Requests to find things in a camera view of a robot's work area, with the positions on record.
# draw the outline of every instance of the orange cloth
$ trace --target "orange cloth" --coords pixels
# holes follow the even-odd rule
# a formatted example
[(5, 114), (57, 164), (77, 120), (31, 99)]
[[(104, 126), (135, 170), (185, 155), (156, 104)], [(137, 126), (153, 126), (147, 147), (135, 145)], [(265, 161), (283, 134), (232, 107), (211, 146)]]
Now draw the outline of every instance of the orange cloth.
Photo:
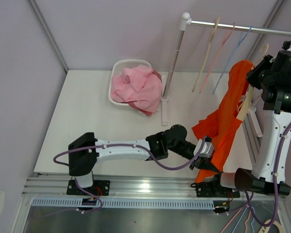
[[(200, 139), (207, 135), (212, 138), (214, 154), (211, 162), (222, 171), (225, 161), (231, 150), (237, 129), (242, 121), (237, 117), (237, 106), (242, 95), (245, 95), (249, 83), (246, 74), (251, 70), (253, 64), (249, 60), (236, 63), (229, 72), (228, 91), (223, 97), (219, 109), (211, 113), (205, 120), (199, 121), (192, 130)], [(200, 170), (196, 183), (202, 182), (204, 178), (215, 175), (209, 170)]]

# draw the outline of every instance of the pink cloth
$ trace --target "pink cloth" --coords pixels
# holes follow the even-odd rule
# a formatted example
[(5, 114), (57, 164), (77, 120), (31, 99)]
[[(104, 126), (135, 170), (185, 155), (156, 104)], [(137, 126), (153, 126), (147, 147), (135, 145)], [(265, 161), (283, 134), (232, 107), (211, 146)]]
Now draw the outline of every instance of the pink cloth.
[(114, 75), (111, 82), (111, 98), (118, 103), (128, 103), (147, 115), (157, 111), (162, 95), (162, 80), (154, 69), (138, 66), (124, 68)]

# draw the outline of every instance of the white plastic basket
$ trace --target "white plastic basket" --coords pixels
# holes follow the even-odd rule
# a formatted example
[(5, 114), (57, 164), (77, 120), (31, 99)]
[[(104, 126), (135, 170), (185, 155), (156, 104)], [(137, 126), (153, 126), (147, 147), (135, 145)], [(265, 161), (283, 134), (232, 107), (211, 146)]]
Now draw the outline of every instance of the white plastic basket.
[(132, 107), (130, 107), (127, 103), (117, 103), (113, 99), (111, 99), (111, 82), (112, 82), (112, 77), (114, 75), (122, 73), (122, 70), (124, 68), (135, 68), (139, 65), (144, 65), (147, 67), (152, 67), (151, 64), (147, 61), (144, 60), (121, 60), (118, 61), (117, 63), (114, 64), (113, 69), (112, 69), (112, 74), (111, 74), (111, 79), (110, 79), (110, 86), (109, 86), (109, 100), (111, 103), (113, 103), (117, 108), (120, 109), (126, 109), (126, 110), (133, 110)]

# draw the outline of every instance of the red cloth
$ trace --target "red cloth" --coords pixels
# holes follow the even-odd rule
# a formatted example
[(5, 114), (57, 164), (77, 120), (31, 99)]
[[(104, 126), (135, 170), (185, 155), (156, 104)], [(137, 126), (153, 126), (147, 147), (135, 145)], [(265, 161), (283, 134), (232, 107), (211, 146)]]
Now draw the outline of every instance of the red cloth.
[[(228, 90), (223, 97), (218, 110), (211, 113), (205, 120), (199, 121), (192, 130), (198, 139), (207, 135), (212, 138), (214, 154), (211, 162), (222, 171), (231, 150), (237, 129), (242, 121), (237, 117), (237, 106), (242, 95), (245, 95), (249, 83), (246, 74), (253, 64), (249, 60), (236, 63), (229, 72)], [(209, 170), (200, 170), (196, 183), (216, 173)]]

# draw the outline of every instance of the white tabletop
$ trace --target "white tabletop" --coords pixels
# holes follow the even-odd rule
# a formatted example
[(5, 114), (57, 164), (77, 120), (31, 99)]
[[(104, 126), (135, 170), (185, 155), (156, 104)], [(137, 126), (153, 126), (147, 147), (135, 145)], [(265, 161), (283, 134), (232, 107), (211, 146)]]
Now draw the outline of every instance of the white tabletop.
[[(187, 141), (196, 143), (191, 127), (215, 111), (227, 91), (228, 75), (224, 75), (212, 95), (220, 74), (211, 74), (202, 94), (199, 89), (192, 93), (197, 73), (175, 72), (168, 102), (168, 126), (161, 125), (161, 113), (144, 117), (133, 110), (116, 108), (108, 99), (111, 71), (70, 70), (58, 99), (46, 134), (35, 172), (68, 173), (68, 167), (53, 163), (53, 157), (67, 150), (68, 145), (86, 132), (94, 132), (96, 138), (119, 141), (142, 139), (157, 132), (181, 124), (188, 131)], [(68, 156), (59, 159), (68, 162)], [(167, 166), (179, 166), (187, 162), (169, 152), (167, 159), (160, 160)], [(224, 171), (235, 172), (242, 167), (252, 169), (243, 128), (236, 133)], [(169, 171), (153, 161), (113, 160), (94, 166), (96, 175), (138, 177), (195, 178), (198, 169), (184, 168)]]

